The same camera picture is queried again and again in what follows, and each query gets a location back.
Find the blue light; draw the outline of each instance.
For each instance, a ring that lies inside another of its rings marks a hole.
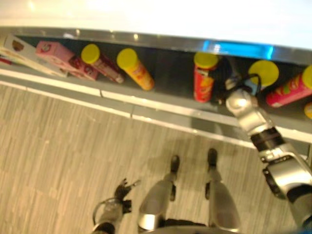
[[[217,48],[216,52],[220,54],[258,59],[271,59],[274,51],[274,47],[269,45],[237,42],[218,42],[215,44],[215,48]]]
[[[208,50],[208,46],[210,44],[210,41],[206,40],[203,44],[203,51],[207,51]]]
[[[268,53],[267,53],[267,59],[268,59],[268,60],[271,60],[272,54],[273,54],[273,50],[274,50],[274,47],[273,47],[273,46],[270,46],[270,47],[269,47],[269,50],[268,50]]]

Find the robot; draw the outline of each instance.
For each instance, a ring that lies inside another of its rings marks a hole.
[[[288,202],[292,216],[299,228],[312,229],[312,171],[292,145],[276,130],[267,113],[258,106],[257,98],[250,94],[244,80],[232,76],[225,82],[223,100],[228,110],[237,118],[240,127],[250,137],[259,151],[260,160],[266,164],[263,175],[272,193]],[[149,234],[232,234],[240,232],[240,219],[234,201],[222,183],[217,170],[217,151],[208,152],[206,198],[210,200],[208,227],[186,220],[166,219],[169,201],[175,199],[176,180],[180,160],[173,156],[170,172],[157,182],[143,200],[138,215],[138,232]],[[117,234],[122,216],[131,210],[131,202],[124,197],[138,184],[127,186],[124,180],[116,189],[114,198],[105,201],[103,214],[95,222],[93,234]]]

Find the snack box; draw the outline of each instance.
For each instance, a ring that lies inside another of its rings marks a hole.
[[[40,41],[36,48],[36,55],[80,79],[96,80],[98,77],[95,68],[83,62],[80,57],[59,42]]]
[[[36,48],[34,46],[11,34],[0,35],[0,54],[8,57],[11,61],[24,64],[49,75],[67,76],[66,71],[36,56]]]

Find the white box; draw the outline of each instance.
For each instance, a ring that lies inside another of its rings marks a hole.
[[[67,77],[67,72],[49,64],[36,55],[36,48],[23,40],[9,34],[0,35],[0,54],[9,57],[10,60],[24,64],[37,71],[49,75]]]

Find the white countertop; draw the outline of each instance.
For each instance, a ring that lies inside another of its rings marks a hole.
[[[312,0],[1,0],[1,26],[111,30],[312,50]]]

